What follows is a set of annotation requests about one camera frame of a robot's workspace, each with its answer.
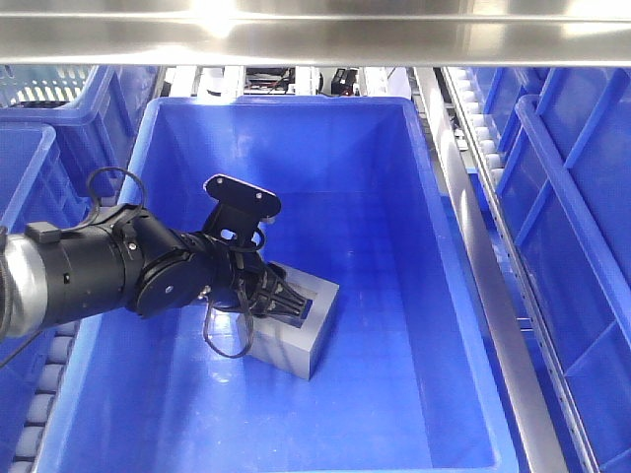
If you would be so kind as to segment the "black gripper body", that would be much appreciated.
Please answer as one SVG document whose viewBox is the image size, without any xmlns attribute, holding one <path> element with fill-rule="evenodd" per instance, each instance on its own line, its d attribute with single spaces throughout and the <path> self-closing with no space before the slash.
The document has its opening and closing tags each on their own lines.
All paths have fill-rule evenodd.
<svg viewBox="0 0 631 473">
<path fill-rule="evenodd" d="M 235 239 L 208 238 L 207 249 L 215 264 L 210 305 L 226 312 L 250 312 L 259 318 L 304 319 L 312 301 L 288 284 L 285 269 L 261 258 L 265 235 L 261 231 L 257 234 L 259 242 L 244 246 L 238 246 Z"/>
</svg>

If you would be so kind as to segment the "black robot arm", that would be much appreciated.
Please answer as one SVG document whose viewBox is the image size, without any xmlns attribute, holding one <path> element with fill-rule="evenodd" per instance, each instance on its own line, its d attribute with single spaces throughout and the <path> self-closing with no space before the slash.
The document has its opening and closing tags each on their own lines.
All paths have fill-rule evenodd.
<svg viewBox="0 0 631 473">
<path fill-rule="evenodd" d="M 142 318 L 205 301 L 226 312 L 300 320 L 310 300 L 259 251 L 256 217 L 224 227 L 214 210 L 203 228 L 166 227 L 145 208 L 102 209 L 90 223 L 48 222 L 1 234 L 1 336 L 18 338 L 119 308 Z"/>
</svg>

